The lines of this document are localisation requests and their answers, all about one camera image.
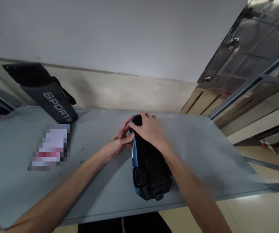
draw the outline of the bottle strap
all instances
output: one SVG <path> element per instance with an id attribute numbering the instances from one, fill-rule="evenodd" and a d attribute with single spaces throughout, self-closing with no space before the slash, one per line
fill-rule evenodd
<path id="1" fill-rule="evenodd" d="M 58 79 L 54 76 L 52 76 L 52 79 L 57 82 L 57 85 L 59 85 L 59 87 L 61 88 L 62 92 L 64 93 L 64 95 L 66 96 L 66 98 L 68 99 L 68 101 L 70 102 L 71 105 L 77 104 L 75 98 L 73 98 L 61 85 L 61 83 L 58 81 Z"/>

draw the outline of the blue toy car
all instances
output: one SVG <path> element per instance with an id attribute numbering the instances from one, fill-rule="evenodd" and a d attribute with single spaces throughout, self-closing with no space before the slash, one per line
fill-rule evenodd
<path id="1" fill-rule="evenodd" d="M 142 117 L 136 115 L 132 122 L 142 125 Z M 163 198 L 172 186 L 172 173 L 160 151 L 145 141 L 135 131 L 132 147 L 133 181 L 136 193 L 143 199 Z"/>

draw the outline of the gray table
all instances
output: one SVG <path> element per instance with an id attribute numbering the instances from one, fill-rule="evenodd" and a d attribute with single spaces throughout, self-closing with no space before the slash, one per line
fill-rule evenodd
<path id="1" fill-rule="evenodd" d="M 0 225 L 10 226 L 61 184 L 104 145 L 136 112 L 78 110 L 71 153 L 63 171 L 30 172 L 29 157 L 46 124 L 55 123 L 39 107 L 20 107 L 0 121 Z M 216 200 L 272 192 L 206 116 L 158 113 L 178 155 Z M 173 182 L 161 201 L 141 199 L 134 190 L 131 150 L 125 149 L 96 175 L 62 225 L 97 221 L 185 206 Z"/>

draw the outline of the door handle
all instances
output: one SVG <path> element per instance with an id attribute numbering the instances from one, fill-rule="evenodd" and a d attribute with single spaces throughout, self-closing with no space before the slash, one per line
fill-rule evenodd
<path id="1" fill-rule="evenodd" d="M 218 75 L 224 70 L 224 68 L 228 65 L 228 63 L 231 61 L 233 56 L 237 53 L 237 51 L 240 48 L 239 38 L 238 37 L 233 38 L 228 44 L 228 47 L 230 46 L 233 46 L 233 48 L 231 54 L 228 56 L 224 64 L 219 68 L 219 70 L 216 72 L 213 78 L 210 76 L 205 77 L 205 79 L 203 80 L 204 83 L 209 83 L 211 81 L 214 81 L 218 77 Z"/>

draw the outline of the water bottle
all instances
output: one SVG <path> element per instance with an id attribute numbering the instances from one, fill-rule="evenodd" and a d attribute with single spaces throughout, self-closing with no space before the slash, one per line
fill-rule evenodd
<path id="1" fill-rule="evenodd" d="M 71 124 L 78 119 L 72 107 L 75 99 L 64 89 L 58 79 L 51 77 L 38 62 L 2 65 L 21 88 L 41 106 L 57 123 Z"/>

